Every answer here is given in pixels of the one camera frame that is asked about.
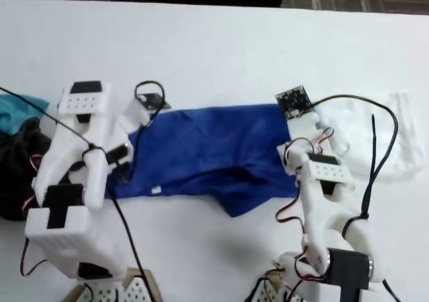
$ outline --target white surface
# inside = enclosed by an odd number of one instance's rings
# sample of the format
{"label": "white surface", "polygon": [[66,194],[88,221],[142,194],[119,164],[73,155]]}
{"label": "white surface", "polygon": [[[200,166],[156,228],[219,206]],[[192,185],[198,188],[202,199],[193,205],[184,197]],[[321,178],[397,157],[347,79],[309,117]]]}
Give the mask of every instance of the white surface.
{"label": "white surface", "polygon": [[[47,98],[52,106],[77,80],[111,82],[124,108],[135,84],[146,79],[164,85],[173,108],[274,103],[275,93],[300,84],[310,96],[405,87],[417,97],[417,117],[426,118],[425,16],[6,1],[0,2],[0,24],[0,85]],[[419,127],[428,148],[427,125]],[[415,180],[373,189],[371,221],[391,261],[389,283],[402,301],[427,296],[428,174],[425,168]],[[362,181],[358,190],[364,187]],[[298,223],[274,218],[287,202],[273,199],[235,219],[209,197],[120,204],[164,301],[227,302],[244,300],[271,259],[299,250]],[[110,202],[101,214],[134,267]],[[2,300],[61,300],[74,281],[51,266],[19,278],[22,234],[22,223],[0,221]],[[31,243],[27,255],[27,267],[42,257]]]}
{"label": "white surface", "polygon": [[[416,127],[414,115],[416,97],[406,91],[390,93],[374,91],[365,93],[365,96],[388,106],[395,113],[399,126],[389,160],[377,178],[395,181],[398,178],[412,177],[416,171],[423,168],[426,150]],[[373,138],[371,114],[375,117],[378,161],[390,143],[393,120],[387,111],[367,102],[345,98],[334,102],[335,106],[332,106],[332,103],[325,103],[319,109],[324,124],[335,129],[335,134],[330,138],[334,151],[345,160],[353,173],[369,178]],[[344,155],[343,149],[349,151]]]}

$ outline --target brown wire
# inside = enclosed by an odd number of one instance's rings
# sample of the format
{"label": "brown wire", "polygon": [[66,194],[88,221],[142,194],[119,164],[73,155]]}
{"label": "brown wire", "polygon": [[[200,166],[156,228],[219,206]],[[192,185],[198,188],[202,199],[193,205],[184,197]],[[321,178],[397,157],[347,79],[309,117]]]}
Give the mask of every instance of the brown wire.
{"label": "brown wire", "polygon": [[298,201],[300,197],[300,188],[298,187],[298,191],[296,194],[296,197],[294,198],[294,200],[292,200],[288,205],[280,208],[277,213],[275,213],[275,219],[279,222],[279,223],[287,223],[290,222],[292,220],[298,220],[301,224],[301,229],[302,229],[302,233],[305,233],[305,229],[304,229],[304,222],[302,221],[302,219],[298,216],[290,216],[287,218],[280,218],[280,215],[282,213],[284,213],[286,210],[288,210],[289,208],[291,208],[293,205],[296,204],[296,202]]}
{"label": "brown wire", "polygon": [[298,265],[297,264],[298,264],[299,260],[306,254],[306,252],[307,252],[307,246],[305,247],[304,251],[301,254],[295,256],[295,263],[294,263],[295,273],[303,281],[310,281],[310,282],[320,282],[320,281],[322,281],[325,278],[326,275],[320,275],[319,277],[316,277],[316,276],[314,276],[312,274],[302,275],[300,273],[300,271],[298,270]]}
{"label": "brown wire", "polygon": [[28,244],[29,244],[29,239],[28,237],[25,237],[25,242],[24,242],[24,248],[22,250],[22,255],[21,255],[21,262],[19,264],[19,273],[21,274],[21,276],[26,277],[30,274],[32,274],[39,265],[41,265],[43,262],[46,262],[47,260],[41,260],[39,263],[37,263],[36,265],[34,265],[28,272],[24,272],[24,261],[25,261],[25,254],[27,253],[27,249],[28,249]]}
{"label": "brown wire", "polygon": [[292,139],[290,142],[289,142],[289,145],[287,145],[286,147],[284,147],[284,152],[283,152],[283,162],[285,163],[286,162],[286,151],[296,142],[296,141],[298,141],[298,140],[305,140],[305,141],[307,141],[309,144],[310,144],[310,146],[311,146],[311,150],[312,150],[312,152],[313,153],[315,153],[315,150],[314,150],[314,145],[313,145],[313,143],[311,142],[311,140],[310,139],[308,139],[308,138],[306,138],[306,137],[298,137],[298,138],[295,138],[295,139]]}

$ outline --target red wire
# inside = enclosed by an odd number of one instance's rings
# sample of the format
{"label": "red wire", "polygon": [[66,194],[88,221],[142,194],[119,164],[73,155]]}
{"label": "red wire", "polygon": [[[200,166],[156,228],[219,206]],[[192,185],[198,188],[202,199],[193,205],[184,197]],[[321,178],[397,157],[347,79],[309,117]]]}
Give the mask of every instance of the red wire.
{"label": "red wire", "polygon": [[323,141],[325,141],[325,140],[327,140],[327,139],[331,138],[331,137],[334,135],[335,130],[334,130],[333,128],[331,128],[331,127],[328,127],[328,128],[325,128],[325,129],[323,130],[323,132],[322,132],[322,136],[327,132],[327,130],[328,130],[328,129],[332,129],[332,132],[331,132],[329,135],[327,135],[327,136],[325,136],[325,137],[321,138],[321,140],[319,140],[319,141],[317,142],[317,144],[318,144],[318,145],[319,145],[319,144],[321,144]]}
{"label": "red wire", "polygon": [[19,264],[19,273],[21,274],[21,276],[26,277],[30,274],[32,274],[39,265],[41,265],[43,262],[46,262],[47,260],[41,260],[39,263],[37,263],[36,265],[34,265],[27,273],[24,272],[24,260],[25,260],[25,254],[27,253],[27,249],[28,249],[28,244],[29,244],[29,239],[28,237],[25,237],[25,242],[24,242],[24,248],[22,250],[22,255],[21,255],[21,262]]}
{"label": "red wire", "polygon": [[321,280],[323,280],[325,278],[325,275],[320,275],[319,277],[314,276],[313,274],[305,274],[302,275],[300,273],[300,271],[298,271],[298,266],[297,263],[298,261],[306,254],[307,252],[307,246],[304,249],[304,252],[302,252],[301,254],[297,255],[295,257],[295,263],[294,263],[294,268],[295,268],[295,273],[298,275],[298,277],[300,279],[302,279],[303,281],[310,281],[310,282],[320,282]]}

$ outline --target blue cloth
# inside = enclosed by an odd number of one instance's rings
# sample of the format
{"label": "blue cloth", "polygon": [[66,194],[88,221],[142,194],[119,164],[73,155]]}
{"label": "blue cloth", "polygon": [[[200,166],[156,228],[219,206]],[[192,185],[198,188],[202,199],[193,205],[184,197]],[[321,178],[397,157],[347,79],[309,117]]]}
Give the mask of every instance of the blue cloth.
{"label": "blue cloth", "polygon": [[[239,216],[272,197],[296,195],[276,149],[288,140],[276,104],[167,112],[143,132],[135,175],[115,185],[117,197],[212,194]],[[152,194],[156,186],[161,192]]]}
{"label": "blue cloth", "polygon": [[[49,102],[33,96],[22,95],[28,101],[39,106],[43,111],[48,108]],[[43,114],[10,94],[0,94],[0,131],[8,135],[18,132],[22,123],[32,117],[41,118]]]}

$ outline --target circuit board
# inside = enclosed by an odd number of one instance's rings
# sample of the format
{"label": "circuit board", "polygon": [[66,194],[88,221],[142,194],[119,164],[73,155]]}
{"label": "circuit board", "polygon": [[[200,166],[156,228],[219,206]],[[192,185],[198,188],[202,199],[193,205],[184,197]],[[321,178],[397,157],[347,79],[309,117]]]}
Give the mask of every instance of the circuit board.
{"label": "circuit board", "polygon": [[312,103],[303,86],[279,93],[275,96],[286,119],[292,119],[312,108]]}

